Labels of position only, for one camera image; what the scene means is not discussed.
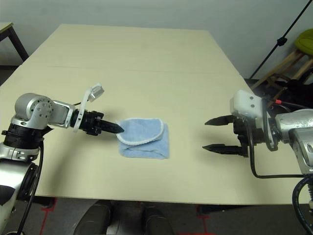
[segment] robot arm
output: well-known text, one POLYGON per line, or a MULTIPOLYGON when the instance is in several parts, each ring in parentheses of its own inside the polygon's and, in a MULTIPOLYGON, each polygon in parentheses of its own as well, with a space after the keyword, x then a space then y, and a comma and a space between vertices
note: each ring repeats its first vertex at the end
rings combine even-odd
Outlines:
POLYGON ((38 167, 32 163, 41 151, 43 136, 52 129, 81 129, 97 136, 102 131, 120 133, 124 130, 117 124, 102 120, 103 113, 85 110, 87 101, 94 101, 103 93, 100 84, 88 89, 80 109, 74 105, 27 93, 15 103, 15 115, 11 119, 4 142, 0 143, 0 234, 6 225, 16 200, 26 200, 35 192, 34 180, 38 167))
POLYGON ((278 114, 269 118, 266 110, 267 101, 245 91, 238 91, 230 101, 232 115, 209 120, 207 125, 227 125, 233 123, 234 133, 238 135, 241 146, 211 144, 204 146, 220 154, 238 154, 250 157, 254 176, 266 178, 303 178, 294 188, 292 204, 295 214, 308 234, 313 235, 311 224, 305 219, 299 206, 301 189, 308 184, 313 211, 313 109, 300 109, 292 113, 278 114), (300 175, 258 175, 254 165, 254 145, 266 143, 270 151, 278 150, 278 142, 289 143, 292 147, 300 170, 300 175))

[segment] stool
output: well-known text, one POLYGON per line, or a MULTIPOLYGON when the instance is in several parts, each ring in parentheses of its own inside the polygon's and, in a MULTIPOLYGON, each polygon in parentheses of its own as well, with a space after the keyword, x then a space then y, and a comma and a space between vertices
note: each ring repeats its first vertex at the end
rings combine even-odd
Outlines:
POLYGON ((260 84, 268 81, 268 86, 271 86, 278 78, 286 79, 284 74, 289 71, 304 55, 309 56, 309 60, 298 70, 291 79, 299 79, 300 76, 313 66, 313 29, 309 29, 301 33, 295 40, 294 45, 297 47, 289 54, 279 65, 269 71, 262 79, 251 86, 254 90, 260 84))
MULTIPOLYGON (((0 42, 9 37, 11 43, 15 47, 16 51, 20 55, 21 59, 25 61, 28 58, 28 54, 23 47, 23 44, 19 40, 16 32, 13 29, 13 23, 2 23, 0 22, 0 42)), ((14 65, 0 65, 0 70, 15 70, 18 66, 14 65)))

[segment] wooden stool leg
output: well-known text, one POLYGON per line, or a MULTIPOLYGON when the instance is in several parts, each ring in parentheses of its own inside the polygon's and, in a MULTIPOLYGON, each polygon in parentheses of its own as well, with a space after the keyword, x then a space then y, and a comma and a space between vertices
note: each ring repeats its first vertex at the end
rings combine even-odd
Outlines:
POLYGON ((312 65, 313 65, 313 58, 311 58, 310 60, 308 60, 308 61, 299 69, 299 71, 292 77, 292 79, 298 80, 298 79, 300 78, 300 76, 301 76, 306 70, 308 70, 312 65))
POLYGON ((277 65, 275 68, 273 68, 271 71, 269 71, 262 79, 257 81, 251 86, 251 90, 254 90, 256 87, 258 87, 260 84, 266 81, 266 79, 273 75, 276 71, 281 69, 285 64, 289 63, 294 57, 299 53, 300 51, 298 49, 294 50, 292 53, 290 53, 279 65, 277 65))
MULTIPOLYGON (((287 71, 289 71, 296 63, 298 63, 298 61, 304 56, 305 54, 304 53, 299 53, 299 55, 298 55, 298 57, 294 60, 294 61, 292 61, 291 63, 290 63, 290 65, 288 65, 287 67, 285 67, 281 72, 280 72, 280 74, 284 74, 284 73, 286 73, 287 71)), ((276 82, 278 80, 278 77, 277 78, 274 78, 273 79, 273 82, 276 82)), ((270 83, 268 83, 267 85, 266 85, 266 88, 269 88, 270 87, 270 83)))

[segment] shoe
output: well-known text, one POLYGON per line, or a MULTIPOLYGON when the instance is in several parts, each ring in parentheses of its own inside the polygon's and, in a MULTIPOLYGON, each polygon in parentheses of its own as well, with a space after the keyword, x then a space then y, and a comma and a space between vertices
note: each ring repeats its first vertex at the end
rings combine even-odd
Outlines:
POLYGON ((107 232, 112 220, 110 200, 99 200, 93 204, 77 224, 74 235, 99 235, 107 232))

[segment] yellow-green stool seat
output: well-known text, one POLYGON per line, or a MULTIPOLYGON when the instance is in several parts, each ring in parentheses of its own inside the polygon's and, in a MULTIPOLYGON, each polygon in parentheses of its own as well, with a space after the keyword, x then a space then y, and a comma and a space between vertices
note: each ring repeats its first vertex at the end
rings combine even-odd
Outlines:
POLYGON ((294 44, 303 53, 313 55, 313 29, 301 33, 294 44))

